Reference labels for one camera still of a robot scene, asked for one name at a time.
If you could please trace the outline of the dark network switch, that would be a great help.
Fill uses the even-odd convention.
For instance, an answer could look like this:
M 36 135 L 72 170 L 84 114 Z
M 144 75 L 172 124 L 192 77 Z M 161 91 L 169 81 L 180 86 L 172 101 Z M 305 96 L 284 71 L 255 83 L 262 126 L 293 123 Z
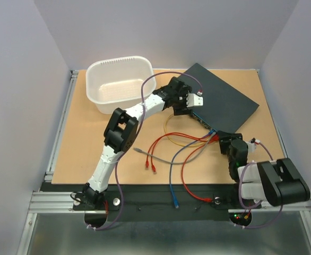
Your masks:
M 208 130 L 235 133 L 259 107 L 258 103 L 198 63 L 179 76 L 196 90 L 199 86 L 192 78 L 203 87 L 203 106 L 194 107 L 189 116 Z

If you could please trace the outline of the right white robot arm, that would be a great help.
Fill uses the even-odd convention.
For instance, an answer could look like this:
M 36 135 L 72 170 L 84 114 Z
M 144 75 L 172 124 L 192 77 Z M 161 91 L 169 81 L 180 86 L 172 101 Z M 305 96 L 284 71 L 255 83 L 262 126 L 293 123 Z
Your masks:
M 252 209 L 266 201 L 276 207 L 310 199 L 310 189 L 290 158 L 274 160 L 258 139 L 244 141 L 240 133 L 218 131 L 217 135 L 220 151 L 227 156 L 229 175 L 238 183 L 238 190 L 230 194 L 233 206 Z M 269 160 L 248 161 L 248 154 L 257 146 L 267 152 Z M 249 200 L 257 203 L 246 206 Z

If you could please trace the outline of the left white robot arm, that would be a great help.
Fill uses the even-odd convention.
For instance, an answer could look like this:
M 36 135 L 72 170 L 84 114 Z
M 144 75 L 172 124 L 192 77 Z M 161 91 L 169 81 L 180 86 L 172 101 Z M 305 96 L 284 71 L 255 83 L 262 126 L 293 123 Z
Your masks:
M 191 94 L 191 86 L 173 77 L 168 85 L 154 90 L 141 103 L 113 111 L 103 133 L 105 139 L 100 160 L 82 190 L 85 203 L 91 209 L 99 209 L 103 205 L 103 193 L 108 187 L 114 166 L 133 145 L 143 121 L 170 107 L 174 113 L 190 113 L 187 98 Z

